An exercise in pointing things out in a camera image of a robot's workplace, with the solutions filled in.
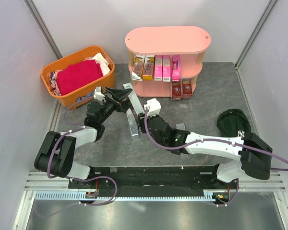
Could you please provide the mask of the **dark red toothpaste box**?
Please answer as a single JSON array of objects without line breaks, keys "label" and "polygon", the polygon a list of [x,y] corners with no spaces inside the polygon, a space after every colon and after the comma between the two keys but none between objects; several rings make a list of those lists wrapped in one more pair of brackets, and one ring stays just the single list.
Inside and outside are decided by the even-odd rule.
[{"label": "dark red toothpaste box", "polygon": [[182,91],[181,91],[181,82],[180,81],[172,81],[171,82],[171,92],[172,100],[180,100],[182,98]]}]

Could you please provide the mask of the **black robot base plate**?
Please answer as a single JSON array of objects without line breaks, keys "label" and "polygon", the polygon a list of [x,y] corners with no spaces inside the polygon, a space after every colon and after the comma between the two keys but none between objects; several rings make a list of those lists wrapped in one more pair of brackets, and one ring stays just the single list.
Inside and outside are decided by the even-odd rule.
[{"label": "black robot base plate", "polygon": [[237,188],[237,179],[222,182],[216,178],[215,166],[153,166],[153,167],[92,167],[89,178],[107,176],[123,186],[170,185],[179,187],[195,186],[195,189],[229,190]]}]

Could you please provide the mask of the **pink toothpaste box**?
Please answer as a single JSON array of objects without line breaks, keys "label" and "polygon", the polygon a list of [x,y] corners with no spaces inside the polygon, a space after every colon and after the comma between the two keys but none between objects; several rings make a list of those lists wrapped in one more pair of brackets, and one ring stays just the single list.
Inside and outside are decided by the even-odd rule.
[{"label": "pink toothpaste box", "polygon": [[172,57],[172,81],[179,81],[181,77],[181,60],[180,55]]},{"label": "pink toothpaste box", "polygon": [[164,82],[171,81],[170,55],[162,56],[162,74]]},{"label": "pink toothpaste box", "polygon": [[155,81],[162,81],[163,78],[163,58],[162,55],[155,55],[155,65],[154,65],[154,80]]}]

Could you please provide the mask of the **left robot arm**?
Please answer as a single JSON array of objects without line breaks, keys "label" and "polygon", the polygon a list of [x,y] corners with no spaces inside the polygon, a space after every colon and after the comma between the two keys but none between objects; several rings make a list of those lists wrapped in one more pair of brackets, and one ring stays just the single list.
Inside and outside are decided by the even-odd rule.
[{"label": "left robot arm", "polygon": [[131,103],[127,97],[133,89],[105,88],[105,95],[100,87],[94,92],[93,100],[87,105],[84,124],[76,130],[65,133],[49,131],[37,153],[34,161],[35,169],[46,172],[49,178],[75,178],[84,188],[92,188],[96,177],[90,173],[87,165],[75,162],[76,148],[93,143],[103,136],[103,123],[113,112],[126,113]]}]

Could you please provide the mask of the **red 3D toothpaste box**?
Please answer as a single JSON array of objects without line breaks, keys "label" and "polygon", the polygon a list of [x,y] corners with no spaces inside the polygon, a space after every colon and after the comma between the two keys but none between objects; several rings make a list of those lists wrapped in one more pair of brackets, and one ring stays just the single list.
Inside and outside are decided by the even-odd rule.
[{"label": "red 3D toothpaste box", "polygon": [[123,84],[123,88],[132,90],[131,93],[128,95],[128,100],[131,103],[131,111],[132,111],[134,117],[137,119],[139,117],[139,115],[144,114],[144,108],[143,108],[143,106],[142,106],[142,104],[141,104],[141,102],[140,102],[137,94],[135,93],[135,90],[134,90],[134,88],[130,82]]},{"label": "red 3D toothpaste box", "polygon": [[190,99],[192,97],[192,80],[191,79],[182,79],[181,80],[182,86],[182,98],[183,99]]}]

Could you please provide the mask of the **orange R.O toothpaste box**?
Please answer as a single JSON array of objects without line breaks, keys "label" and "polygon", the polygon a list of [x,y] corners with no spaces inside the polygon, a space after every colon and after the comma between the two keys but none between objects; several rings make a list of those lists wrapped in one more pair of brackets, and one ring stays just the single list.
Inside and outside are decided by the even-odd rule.
[{"label": "orange R.O toothpaste box", "polygon": [[155,56],[154,55],[146,55],[144,59],[144,67],[142,71],[142,79],[145,81],[151,81],[153,79],[154,73],[154,63]]}]

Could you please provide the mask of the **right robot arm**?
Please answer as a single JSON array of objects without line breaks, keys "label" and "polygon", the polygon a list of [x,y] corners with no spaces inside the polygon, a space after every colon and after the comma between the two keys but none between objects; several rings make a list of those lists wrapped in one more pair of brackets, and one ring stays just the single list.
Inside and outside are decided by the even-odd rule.
[{"label": "right robot arm", "polygon": [[141,113],[136,121],[141,132],[155,145],[173,154],[206,154],[229,159],[228,163],[216,164],[210,176],[214,188],[246,176],[258,180],[270,178],[272,148],[252,132],[241,137],[221,138],[172,128],[159,115]]}]

